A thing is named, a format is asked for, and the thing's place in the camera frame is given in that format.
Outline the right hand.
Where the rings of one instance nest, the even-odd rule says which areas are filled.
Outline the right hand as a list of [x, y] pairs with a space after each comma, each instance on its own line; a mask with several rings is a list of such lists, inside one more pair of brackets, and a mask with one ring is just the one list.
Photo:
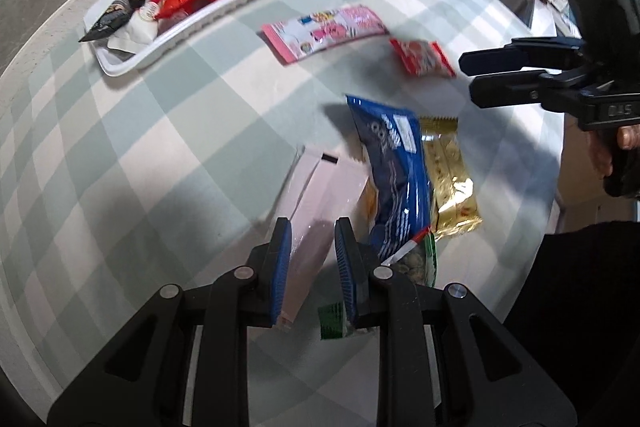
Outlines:
[[639, 150], [640, 126], [620, 127], [612, 138], [607, 131], [587, 133], [588, 155], [594, 170], [601, 179], [611, 176], [614, 170], [613, 153], [616, 150]]

